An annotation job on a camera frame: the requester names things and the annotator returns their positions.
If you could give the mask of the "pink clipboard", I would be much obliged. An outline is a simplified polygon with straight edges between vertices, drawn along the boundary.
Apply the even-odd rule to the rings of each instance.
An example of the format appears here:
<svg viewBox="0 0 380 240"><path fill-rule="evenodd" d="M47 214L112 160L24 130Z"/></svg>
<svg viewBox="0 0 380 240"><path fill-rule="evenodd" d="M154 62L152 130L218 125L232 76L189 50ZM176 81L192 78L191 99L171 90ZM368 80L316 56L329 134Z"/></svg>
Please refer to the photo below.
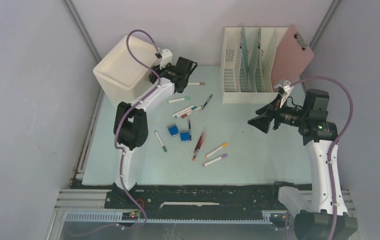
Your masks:
<svg viewBox="0 0 380 240"><path fill-rule="evenodd" d="M312 61L314 53L298 29L292 24L281 39L271 71L274 87L282 80L294 83Z"/></svg>

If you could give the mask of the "green clipboard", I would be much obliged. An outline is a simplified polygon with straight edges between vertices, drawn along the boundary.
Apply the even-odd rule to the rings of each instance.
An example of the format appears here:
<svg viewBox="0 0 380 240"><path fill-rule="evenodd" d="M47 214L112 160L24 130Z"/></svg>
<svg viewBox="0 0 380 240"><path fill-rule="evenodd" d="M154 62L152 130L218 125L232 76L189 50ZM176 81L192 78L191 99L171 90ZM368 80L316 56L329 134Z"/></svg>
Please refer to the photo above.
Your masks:
<svg viewBox="0 0 380 240"><path fill-rule="evenodd" d="M273 91L271 72L277 45L277 30L274 27L260 28L260 56L257 66L260 72L256 75L260 78L256 80L257 92L271 93Z"/></svg>

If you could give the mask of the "blue clipboard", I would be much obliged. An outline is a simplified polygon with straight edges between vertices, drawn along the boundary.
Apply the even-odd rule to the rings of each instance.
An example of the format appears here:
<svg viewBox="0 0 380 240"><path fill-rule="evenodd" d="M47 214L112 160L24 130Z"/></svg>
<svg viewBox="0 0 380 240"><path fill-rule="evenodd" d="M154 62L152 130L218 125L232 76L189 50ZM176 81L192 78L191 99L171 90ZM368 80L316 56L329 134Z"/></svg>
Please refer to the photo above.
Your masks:
<svg viewBox="0 0 380 240"><path fill-rule="evenodd" d="M248 93L254 90L253 74L250 66L250 47L247 37L247 31L245 26L242 26L241 31L241 66L240 66L240 90L241 92Z"/></svg>

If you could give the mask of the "blue eraser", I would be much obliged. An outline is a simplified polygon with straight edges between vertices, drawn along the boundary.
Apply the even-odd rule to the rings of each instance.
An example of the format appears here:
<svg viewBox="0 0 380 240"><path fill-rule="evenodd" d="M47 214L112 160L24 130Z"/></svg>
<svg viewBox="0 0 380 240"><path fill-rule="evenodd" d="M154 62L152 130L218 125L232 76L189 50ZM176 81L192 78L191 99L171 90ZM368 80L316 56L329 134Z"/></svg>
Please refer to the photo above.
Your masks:
<svg viewBox="0 0 380 240"><path fill-rule="evenodd" d="M188 130L183 130L179 134L182 142L185 143L190 141L190 132Z"/></svg>
<svg viewBox="0 0 380 240"><path fill-rule="evenodd" d="M175 125L175 124L170 125L170 126L168 126L167 129L168 129L168 132L170 133L170 135L172 137L179 135L179 129L178 129L177 125Z"/></svg>

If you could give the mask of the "cream three-drawer cabinet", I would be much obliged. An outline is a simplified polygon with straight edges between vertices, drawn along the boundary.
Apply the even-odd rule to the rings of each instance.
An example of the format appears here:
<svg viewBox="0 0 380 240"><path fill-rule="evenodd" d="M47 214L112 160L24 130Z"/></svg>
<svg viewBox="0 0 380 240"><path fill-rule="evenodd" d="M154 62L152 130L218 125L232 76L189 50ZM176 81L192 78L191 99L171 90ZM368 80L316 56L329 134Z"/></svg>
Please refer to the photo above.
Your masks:
<svg viewBox="0 0 380 240"><path fill-rule="evenodd" d="M93 69L100 86L114 108L143 95L152 83L149 70L129 54L124 37Z"/></svg>

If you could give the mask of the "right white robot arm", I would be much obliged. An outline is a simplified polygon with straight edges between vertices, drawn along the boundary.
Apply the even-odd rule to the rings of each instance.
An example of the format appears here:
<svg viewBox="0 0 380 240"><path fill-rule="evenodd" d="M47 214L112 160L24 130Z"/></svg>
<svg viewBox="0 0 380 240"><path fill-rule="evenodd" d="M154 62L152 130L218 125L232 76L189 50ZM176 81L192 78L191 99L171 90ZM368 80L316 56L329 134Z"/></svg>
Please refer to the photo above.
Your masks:
<svg viewBox="0 0 380 240"><path fill-rule="evenodd" d="M281 186L268 196L271 207L284 206L294 217L299 240L347 240L358 230L358 221L349 216L338 176L338 146L333 144L338 130L327 121L329 94L310 89L302 106L290 107L281 94L256 110L248 124L268 133L281 124L297 127L303 138L312 176L312 199L308 201L295 186Z"/></svg>

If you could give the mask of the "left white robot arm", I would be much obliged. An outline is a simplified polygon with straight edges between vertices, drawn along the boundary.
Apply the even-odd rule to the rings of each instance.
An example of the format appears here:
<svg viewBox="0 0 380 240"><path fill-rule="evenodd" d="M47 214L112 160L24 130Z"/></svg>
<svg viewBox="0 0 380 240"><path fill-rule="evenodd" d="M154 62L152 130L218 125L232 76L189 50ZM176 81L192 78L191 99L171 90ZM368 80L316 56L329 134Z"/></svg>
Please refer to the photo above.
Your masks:
<svg viewBox="0 0 380 240"><path fill-rule="evenodd" d="M120 102L116 108L114 122L115 148L119 150L119 171L115 184L122 189L116 201L123 208L130 208L136 202L136 195L130 191L136 185L137 167L141 156L139 149L149 136L148 116L176 93L184 92L190 75L198 66L197 62L179 57L176 64L168 63L162 68L159 64L150 69L150 88L136 100Z"/></svg>

